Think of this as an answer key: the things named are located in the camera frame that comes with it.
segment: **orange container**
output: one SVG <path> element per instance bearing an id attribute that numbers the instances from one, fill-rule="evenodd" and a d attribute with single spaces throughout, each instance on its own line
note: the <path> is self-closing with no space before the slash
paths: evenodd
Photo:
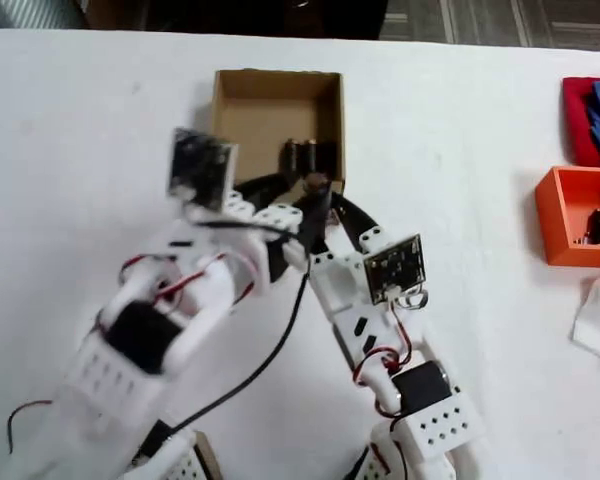
<path id="1" fill-rule="evenodd" d="M 600 245 L 576 243 L 600 209 L 600 168 L 553 167 L 536 187 L 536 207 L 549 265 L 600 267 Z"/>

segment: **black wire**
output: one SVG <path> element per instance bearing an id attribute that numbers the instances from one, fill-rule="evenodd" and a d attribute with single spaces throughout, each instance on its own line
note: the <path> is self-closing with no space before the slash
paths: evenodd
<path id="1" fill-rule="evenodd" d="M 298 317 L 298 311 L 300 309 L 300 302 L 302 300 L 302 296 L 304 294 L 305 287 L 307 286 L 308 279 L 309 279 L 309 271 L 307 270 L 307 272 L 302 276 L 302 281 L 300 282 L 300 288 L 298 288 L 298 293 L 296 295 L 296 301 L 293 305 L 293 310 L 291 311 L 291 317 L 289 318 L 289 322 L 287 323 L 287 328 L 285 328 L 284 333 L 282 334 L 282 337 L 280 337 L 280 340 L 278 340 L 278 343 L 276 344 L 274 349 L 271 351 L 269 356 L 264 360 L 264 362 L 262 362 L 262 364 L 251 375 L 249 375 L 245 380 L 243 380 L 242 383 L 240 383 L 236 387 L 232 388 L 231 390 L 229 390 L 227 393 L 225 393 L 223 396 L 221 396 L 217 400 L 211 402 L 206 407 L 198 410 L 196 413 L 191 415 L 189 418 L 183 420 L 178 425 L 173 427 L 169 432 L 169 436 L 175 435 L 180 430 L 189 426 L 190 424 L 192 424 L 193 422 L 198 420 L 203 415 L 206 415 L 210 411 L 212 411 L 215 408 L 222 405 L 227 400 L 236 396 L 238 393 L 240 393 L 246 387 L 251 385 L 251 383 L 253 383 L 253 381 L 256 378 L 258 378 L 258 376 L 260 376 L 260 374 L 269 366 L 269 364 L 276 358 L 278 353 L 280 353 L 280 350 L 282 350 L 282 347 L 284 346 L 285 342 L 287 341 L 287 338 L 289 338 L 291 329 L 293 328 L 293 325 L 296 322 L 296 318 Z"/>
<path id="2" fill-rule="evenodd" d="M 7 420 L 7 443 L 9 444 L 9 455 L 13 453 L 13 419 L 18 414 L 19 411 L 24 410 L 25 408 L 33 407 L 35 405 L 51 405 L 53 402 L 51 400 L 36 400 L 34 402 L 23 403 L 19 407 L 17 407 L 11 415 L 9 415 L 9 419 Z"/>
<path id="3" fill-rule="evenodd" d="M 283 237 L 293 238 L 300 242 L 300 237 L 288 230 L 272 227 L 270 225 L 258 225 L 257 223 L 235 222 L 232 220 L 214 220 L 210 222 L 190 222 L 194 227 L 213 228 L 218 230 L 243 229 L 243 230 L 264 230 L 265 232 L 278 233 Z"/>
<path id="4" fill-rule="evenodd" d="M 196 227 L 213 228 L 213 229 L 264 230 L 266 232 L 278 233 L 278 234 L 282 235 L 283 237 L 294 238 L 294 239 L 300 241 L 298 235 L 296 235 L 295 233 L 289 232 L 288 230 L 283 230 L 281 228 L 272 227 L 270 225 L 259 225 L 259 224 L 254 224 L 254 223 L 236 222 L 236 221 L 230 221 L 230 220 L 217 220 L 217 221 L 209 221 L 209 222 L 190 222 L 190 223 L 191 223 L 191 225 L 196 226 Z M 169 436 L 175 435 L 180 430 L 191 425 L 193 422 L 198 420 L 203 415 L 206 415 L 210 411 L 216 409 L 217 407 L 219 407 L 220 405 L 225 403 L 227 400 L 230 400 L 231 398 L 235 397 L 238 393 L 240 393 L 242 390 L 244 390 L 249 385 L 251 385 L 251 383 L 253 383 L 253 381 L 256 378 L 258 378 L 262 372 L 264 372 L 264 370 L 269 366 L 269 364 L 271 362 L 273 362 L 273 360 L 276 358 L 276 356 L 278 356 L 278 354 L 280 353 L 280 350 L 282 350 L 282 347 L 286 343 L 287 338 L 289 338 L 289 335 L 291 334 L 293 325 L 296 323 L 296 318 L 298 317 L 298 311 L 300 309 L 300 302 L 302 301 L 302 296 L 304 295 L 304 290 L 307 286 L 307 281 L 309 280 L 309 271 L 311 268 L 311 262 L 310 262 L 309 252 L 307 250 L 305 250 L 305 255 L 307 257 L 307 271 L 302 276 L 302 280 L 300 282 L 300 287 L 298 288 L 298 293 L 296 294 L 296 300 L 293 305 L 293 310 L 291 311 L 291 317 L 289 318 L 287 327 L 285 328 L 282 336 L 280 337 L 280 340 L 278 340 L 278 343 L 273 348 L 271 353 L 267 356 L 267 358 L 264 359 L 262 364 L 260 364 L 260 366 L 258 368 L 256 368 L 255 371 L 251 375 L 249 375 L 246 379 L 244 379 L 240 384 L 238 384 L 237 386 L 235 386 L 234 388 L 229 390 L 227 393 L 222 395 L 217 400 L 211 402 L 206 407 L 203 407 L 202 409 L 198 410 L 196 413 L 194 413 L 190 417 L 184 419 L 182 422 L 180 422 L 175 427 L 171 428 L 171 430 L 169 431 Z"/>

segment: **red cloth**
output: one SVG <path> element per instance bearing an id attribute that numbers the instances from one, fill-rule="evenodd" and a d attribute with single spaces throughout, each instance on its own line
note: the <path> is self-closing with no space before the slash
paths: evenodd
<path id="1" fill-rule="evenodd" d="M 565 121 L 574 160 L 583 167 L 600 167 L 600 152 L 591 137 L 587 114 L 588 98 L 593 94 L 593 82 L 600 78 L 567 77 L 562 80 Z"/>

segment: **white table surface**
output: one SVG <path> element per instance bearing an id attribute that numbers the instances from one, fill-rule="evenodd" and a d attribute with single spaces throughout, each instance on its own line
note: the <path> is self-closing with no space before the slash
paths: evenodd
<path id="1" fill-rule="evenodd" d="M 346 194 L 396 238 L 422 234 L 418 315 L 501 477 L 600 479 L 600 359 L 569 341 L 600 270 L 545 265 L 532 196 L 565 163 L 560 80 L 600 76 L 600 53 L 123 32 L 0 31 L 0 467 L 9 412 L 51 395 L 118 265 L 172 218 L 173 127 L 208 126 L 214 72 L 242 67 L 344 74 Z M 209 339 L 183 415 L 268 354 L 298 280 Z M 16 448 L 41 415 L 16 420 Z M 378 421 L 308 292 L 276 361 L 196 427 L 228 479 L 326 480 Z"/>

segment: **floor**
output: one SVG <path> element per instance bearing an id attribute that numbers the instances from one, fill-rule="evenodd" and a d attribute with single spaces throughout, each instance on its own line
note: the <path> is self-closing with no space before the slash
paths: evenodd
<path id="1" fill-rule="evenodd" d="M 389 0 L 380 39 L 600 50 L 600 0 Z"/>

